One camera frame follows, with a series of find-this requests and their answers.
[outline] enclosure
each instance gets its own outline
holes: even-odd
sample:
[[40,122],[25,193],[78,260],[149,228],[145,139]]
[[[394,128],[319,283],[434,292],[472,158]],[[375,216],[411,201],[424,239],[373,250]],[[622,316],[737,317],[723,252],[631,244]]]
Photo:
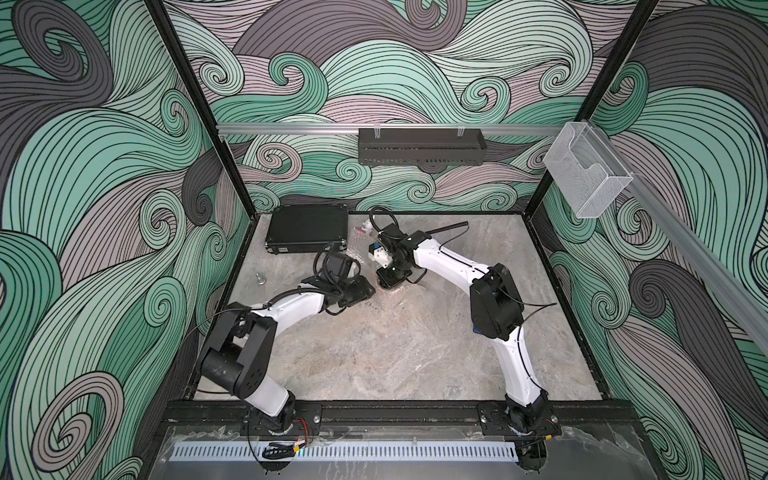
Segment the enclosure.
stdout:
[[[562,427],[545,478],[768,472],[764,2],[15,0],[0,12],[3,478],[209,475],[201,462],[169,470],[181,455],[169,445],[266,438],[194,364],[216,313],[312,273],[312,254],[263,246],[271,212],[303,204],[351,210],[347,250],[372,283],[374,239],[356,228],[383,205],[408,233],[467,221],[451,250],[509,267],[523,301],[557,303],[525,326]],[[573,121],[604,132],[631,174],[595,218],[544,163]],[[482,164],[359,161],[360,128],[428,126],[479,128]],[[318,418],[305,426],[328,442],[316,446],[509,441],[487,340],[468,297],[427,273],[290,327],[270,375]],[[345,475],[524,475],[478,458],[358,458]],[[212,472],[261,471],[248,460]],[[323,461],[281,475],[340,465]]]

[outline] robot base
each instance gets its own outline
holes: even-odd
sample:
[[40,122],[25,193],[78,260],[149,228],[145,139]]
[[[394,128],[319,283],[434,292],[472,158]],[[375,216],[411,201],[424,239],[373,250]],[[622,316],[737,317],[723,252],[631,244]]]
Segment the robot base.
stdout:
[[288,430],[293,422],[293,409],[296,406],[296,397],[290,390],[288,391],[288,400],[274,417],[268,416],[261,410],[249,406],[250,414],[247,427],[248,432],[246,435],[252,435],[255,430],[268,430],[276,434],[280,434]]
[[539,436],[557,435],[559,426],[552,422],[552,410],[546,390],[531,404],[521,406],[505,396],[509,409],[509,425],[520,433],[533,432]]

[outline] white cable tray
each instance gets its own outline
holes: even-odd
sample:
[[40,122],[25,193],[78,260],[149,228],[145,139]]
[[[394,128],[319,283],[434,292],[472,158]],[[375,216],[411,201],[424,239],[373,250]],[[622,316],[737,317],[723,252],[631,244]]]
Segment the white cable tray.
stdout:
[[[177,442],[170,462],[254,462],[269,442]],[[336,440],[310,445],[296,456],[282,460],[293,462],[517,462],[512,442],[472,441],[354,441]]]

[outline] transparent plastic box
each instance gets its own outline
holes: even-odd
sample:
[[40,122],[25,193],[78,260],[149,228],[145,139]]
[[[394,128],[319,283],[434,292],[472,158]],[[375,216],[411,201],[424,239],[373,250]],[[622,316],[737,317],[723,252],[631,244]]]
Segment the transparent plastic box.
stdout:
[[588,122],[565,124],[544,164],[576,218],[597,218],[632,181],[607,135]]

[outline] black case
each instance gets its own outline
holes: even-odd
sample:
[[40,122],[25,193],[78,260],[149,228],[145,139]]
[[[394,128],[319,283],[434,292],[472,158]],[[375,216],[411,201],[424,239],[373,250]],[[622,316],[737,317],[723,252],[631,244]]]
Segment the black case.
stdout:
[[269,253],[346,250],[349,231],[346,205],[289,205],[272,212],[264,246]]

